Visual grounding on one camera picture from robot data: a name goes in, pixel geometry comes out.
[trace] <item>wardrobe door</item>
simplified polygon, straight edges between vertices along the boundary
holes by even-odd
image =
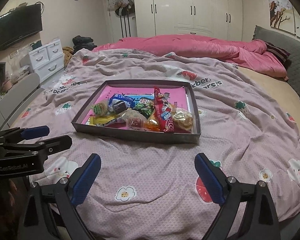
[[[174,34],[174,0],[153,0],[156,35]]]
[[[155,36],[153,0],[134,0],[138,37]]]
[[[194,6],[192,0],[173,0],[175,27],[193,28]]]
[[[210,0],[213,22],[213,37],[227,40],[228,38],[228,0]]]
[[[203,30],[206,36],[213,37],[211,0],[193,0],[194,28]]]
[[[242,40],[242,0],[228,0],[228,40]]]

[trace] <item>dark red pillow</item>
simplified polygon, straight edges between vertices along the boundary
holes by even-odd
[[[284,65],[290,56],[290,53],[284,49],[274,46],[270,42],[265,41],[265,43],[267,45],[267,51],[271,52],[281,62],[281,64]]]

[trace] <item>metal screw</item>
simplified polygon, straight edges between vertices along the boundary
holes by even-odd
[[[34,183],[30,184],[30,187],[36,187],[37,185],[38,185],[38,183],[34,182]]]
[[[265,187],[266,186],[266,183],[262,180],[259,181],[259,185],[260,187]]]
[[[61,178],[61,179],[59,180],[59,182],[60,182],[61,184],[66,184],[66,183],[68,182],[68,178]]]
[[[228,177],[228,181],[230,183],[235,183],[237,180],[235,179],[235,177]]]

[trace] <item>tray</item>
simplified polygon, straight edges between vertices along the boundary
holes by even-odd
[[[154,86],[157,86],[162,93],[170,92],[168,101],[174,104],[178,102],[178,106],[188,109],[194,116],[194,125],[192,133],[163,133],[142,130],[125,130],[124,128],[97,127],[86,125],[89,115],[92,113],[91,105],[101,101],[103,98],[112,96],[114,93],[124,90],[127,96],[133,95],[138,91],[140,94],[153,93]],[[184,96],[176,96],[175,91],[180,91],[180,95],[184,92]],[[72,125],[77,132],[118,138],[129,141],[153,142],[164,144],[183,144],[198,143],[201,135],[200,119],[197,103],[191,84],[188,82],[167,81],[167,80],[108,80],[105,81],[87,100],[83,107],[72,120]]]

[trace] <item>pink comforter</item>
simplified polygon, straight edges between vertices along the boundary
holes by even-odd
[[[175,52],[182,57],[210,57],[229,63],[237,63],[241,67],[271,77],[286,77],[287,71],[280,61],[266,51],[262,40],[251,42],[225,41],[205,36],[161,35],[152,38],[124,38],[113,44],[105,44],[93,52],[108,49],[139,49],[162,57]]]

